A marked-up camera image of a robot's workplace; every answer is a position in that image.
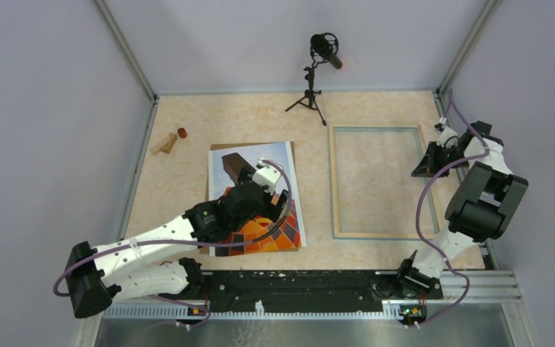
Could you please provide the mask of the wooden picture frame blue edge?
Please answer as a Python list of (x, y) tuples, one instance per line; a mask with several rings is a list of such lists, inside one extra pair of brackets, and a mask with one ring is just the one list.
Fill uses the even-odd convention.
[(435, 191), (410, 173), (423, 156), (420, 124), (335, 124), (328, 130), (335, 239), (415, 241), (443, 226)]

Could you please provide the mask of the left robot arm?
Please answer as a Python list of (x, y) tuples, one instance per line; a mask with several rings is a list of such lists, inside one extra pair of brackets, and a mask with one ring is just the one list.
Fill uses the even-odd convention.
[(291, 206), (287, 189), (274, 200), (265, 187), (254, 182), (239, 184), (218, 199), (201, 202), (138, 236), (94, 247), (88, 241), (76, 244), (57, 281), (65, 282), (63, 295), (69, 298), (77, 319), (142, 296), (181, 294), (193, 299), (203, 287), (199, 263), (186, 257), (173, 265), (157, 266), (157, 261), (197, 247), (226, 248), (226, 239), (256, 217), (272, 221), (276, 231)]

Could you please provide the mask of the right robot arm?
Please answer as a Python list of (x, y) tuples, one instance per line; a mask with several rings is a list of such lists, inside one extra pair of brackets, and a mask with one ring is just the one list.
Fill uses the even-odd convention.
[(396, 291), (405, 298), (427, 294), (439, 285), (447, 262), (487, 239), (498, 239), (514, 217), (528, 181), (510, 170), (502, 140), (490, 135), (491, 125), (477, 121), (462, 135), (438, 124), (439, 139), (430, 142), (413, 177), (448, 176), (448, 165), (468, 170), (446, 208), (446, 226), (402, 261)]

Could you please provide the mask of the small brown cylinder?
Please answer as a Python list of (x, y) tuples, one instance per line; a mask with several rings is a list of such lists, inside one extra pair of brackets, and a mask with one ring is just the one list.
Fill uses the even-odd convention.
[(187, 131), (185, 130), (185, 128), (179, 128), (177, 129), (177, 134), (180, 138), (184, 139), (188, 136)]

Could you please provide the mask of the wooden block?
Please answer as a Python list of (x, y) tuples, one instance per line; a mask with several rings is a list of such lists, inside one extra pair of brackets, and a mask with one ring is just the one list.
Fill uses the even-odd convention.
[(163, 138), (162, 140), (160, 140), (160, 141), (158, 141), (157, 143), (155, 143), (154, 146), (151, 147), (150, 152), (151, 152), (153, 155), (157, 155), (158, 153), (161, 153), (161, 152), (160, 152), (160, 148), (167, 142), (167, 140), (168, 140), (168, 135), (167, 135), (165, 138)]
[(170, 154), (177, 139), (178, 139), (178, 135), (176, 133), (170, 133), (168, 135), (167, 142), (160, 148), (160, 152), (165, 154)]

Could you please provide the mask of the black microphone on tripod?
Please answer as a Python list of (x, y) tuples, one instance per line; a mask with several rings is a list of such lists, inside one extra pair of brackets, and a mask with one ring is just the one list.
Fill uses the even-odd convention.
[(317, 103), (317, 96), (321, 95), (322, 91), (315, 88), (315, 75), (317, 67), (321, 64), (330, 64), (336, 70), (343, 68), (343, 62), (338, 57), (339, 47), (339, 40), (333, 33), (319, 33), (311, 36), (309, 53), (312, 63), (304, 68), (306, 73), (304, 79), (307, 81), (308, 87), (305, 89), (304, 95), (287, 107), (285, 112), (289, 112), (296, 106), (303, 106), (309, 110), (316, 111), (319, 114), (322, 125), (327, 126), (327, 121)]

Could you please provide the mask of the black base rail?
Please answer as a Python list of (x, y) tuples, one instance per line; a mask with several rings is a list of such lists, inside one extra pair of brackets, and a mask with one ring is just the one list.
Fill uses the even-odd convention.
[(216, 270), (204, 288), (218, 313), (380, 312), (389, 300), (443, 297), (439, 285), (424, 295), (406, 289), (392, 270)]

